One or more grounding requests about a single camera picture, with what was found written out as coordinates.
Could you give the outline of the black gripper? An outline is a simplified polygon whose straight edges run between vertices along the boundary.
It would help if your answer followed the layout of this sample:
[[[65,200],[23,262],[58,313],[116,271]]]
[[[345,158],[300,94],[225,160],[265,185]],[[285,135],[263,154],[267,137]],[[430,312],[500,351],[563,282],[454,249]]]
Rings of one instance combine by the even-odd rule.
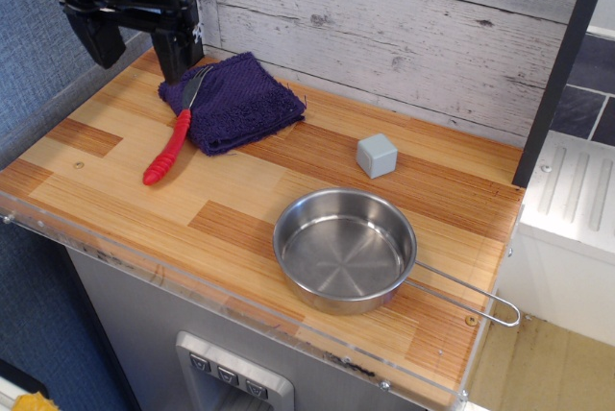
[[[195,0],[60,0],[70,26],[105,69],[126,51],[120,27],[151,33],[164,80],[175,85],[202,58]]]

